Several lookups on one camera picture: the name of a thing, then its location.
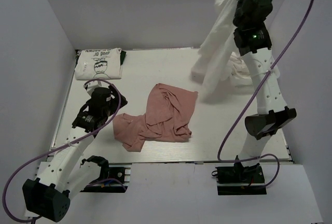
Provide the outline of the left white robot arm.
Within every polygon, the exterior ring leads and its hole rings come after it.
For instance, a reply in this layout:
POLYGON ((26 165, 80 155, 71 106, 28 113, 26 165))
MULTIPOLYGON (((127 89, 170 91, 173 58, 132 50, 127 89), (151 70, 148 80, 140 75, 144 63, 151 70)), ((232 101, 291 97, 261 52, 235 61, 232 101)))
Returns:
POLYGON ((113 86, 88 83, 90 99, 79 110, 66 139, 66 147, 54 155, 34 179, 27 179, 22 190, 28 211, 54 222, 61 221, 71 200, 90 183, 109 180, 109 162, 100 156, 82 158, 100 128, 112 120, 127 100, 113 86))

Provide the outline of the pink t shirt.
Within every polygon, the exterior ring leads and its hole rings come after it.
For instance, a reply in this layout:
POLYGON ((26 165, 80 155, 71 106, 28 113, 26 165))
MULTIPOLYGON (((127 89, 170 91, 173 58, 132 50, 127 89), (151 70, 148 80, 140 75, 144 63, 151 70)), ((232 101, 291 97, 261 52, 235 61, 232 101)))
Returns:
POLYGON ((114 118, 114 138, 129 152, 142 151, 146 141, 185 143, 192 135, 189 122, 197 98, 197 91, 158 83, 148 96, 145 114, 114 118))

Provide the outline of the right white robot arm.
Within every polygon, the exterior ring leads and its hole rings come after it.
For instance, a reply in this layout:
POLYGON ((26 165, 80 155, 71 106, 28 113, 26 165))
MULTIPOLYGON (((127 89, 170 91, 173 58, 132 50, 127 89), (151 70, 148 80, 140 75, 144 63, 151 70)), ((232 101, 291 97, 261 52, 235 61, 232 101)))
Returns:
POLYGON ((272 10, 272 0, 237 0, 233 19, 234 42, 258 90, 257 114, 245 118, 247 137, 237 155, 244 167, 258 164, 271 136, 297 116, 283 99, 272 68, 272 42, 265 26, 272 10))

